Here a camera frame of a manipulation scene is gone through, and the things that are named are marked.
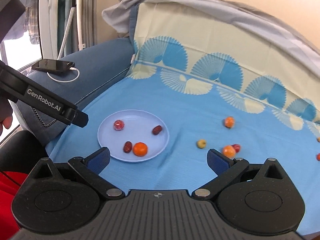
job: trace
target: metal screw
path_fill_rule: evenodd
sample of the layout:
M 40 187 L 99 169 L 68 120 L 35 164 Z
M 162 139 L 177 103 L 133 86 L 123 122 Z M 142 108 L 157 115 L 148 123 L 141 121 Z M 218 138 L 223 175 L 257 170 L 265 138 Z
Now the metal screw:
M 122 194 L 122 190 L 118 188 L 111 188 L 107 190 L 107 195 L 110 197 L 119 197 Z
M 195 191 L 196 196 L 198 197 L 207 197 L 210 195 L 210 190 L 206 189 L 206 188 L 199 188 Z

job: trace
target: orange fruit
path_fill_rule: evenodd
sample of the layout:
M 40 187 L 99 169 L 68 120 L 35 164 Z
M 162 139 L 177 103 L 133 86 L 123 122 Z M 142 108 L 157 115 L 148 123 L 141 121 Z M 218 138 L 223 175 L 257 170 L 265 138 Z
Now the orange fruit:
M 222 149 L 222 154 L 230 159 L 236 155 L 236 150 L 231 145 L 227 145 Z
M 145 143 L 138 142 L 133 146 L 133 153 L 139 157 L 143 157 L 148 152 L 148 146 Z
M 235 125 L 235 119 L 232 116 L 228 116 L 224 120 L 224 126 L 228 128 L 232 128 Z

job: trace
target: plate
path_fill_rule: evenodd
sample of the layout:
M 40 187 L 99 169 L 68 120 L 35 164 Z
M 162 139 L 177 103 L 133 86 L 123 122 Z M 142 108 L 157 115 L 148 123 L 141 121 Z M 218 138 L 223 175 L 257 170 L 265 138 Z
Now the plate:
M 116 131 L 113 123 L 116 120 L 124 121 L 124 129 Z M 162 126 L 158 135 L 152 134 L 152 129 Z M 141 110 L 124 110 L 109 115 L 102 121 L 98 129 L 98 141 L 101 147 L 108 147 L 111 157 L 123 162 L 137 163 L 150 160 L 159 155 L 169 142 L 169 131 L 165 123 L 154 114 Z M 132 151 L 125 153 L 123 146 L 126 141 L 137 142 L 148 146 L 148 153 L 143 157 L 136 156 Z

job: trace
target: ribbed gray panel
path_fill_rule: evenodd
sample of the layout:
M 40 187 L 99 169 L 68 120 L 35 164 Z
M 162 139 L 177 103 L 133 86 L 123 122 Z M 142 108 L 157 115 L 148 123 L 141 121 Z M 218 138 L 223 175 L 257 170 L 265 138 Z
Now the ribbed gray panel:
M 298 240 L 293 233 L 253 236 L 226 224 L 208 201 L 190 198 L 185 190 L 132 190 L 109 201 L 89 224 L 73 232 L 43 236 L 25 229 L 14 240 Z

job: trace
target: finger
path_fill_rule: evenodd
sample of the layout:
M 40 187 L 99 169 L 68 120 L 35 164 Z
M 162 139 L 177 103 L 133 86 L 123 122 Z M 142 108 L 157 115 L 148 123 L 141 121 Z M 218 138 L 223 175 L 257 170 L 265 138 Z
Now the finger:
M 7 117 L 6 119 L 4 119 L 2 121 L 3 126 L 6 129 L 9 129 L 11 127 L 11 125 L 12 125 L 12 120 L 13 120 L 12 116 Z

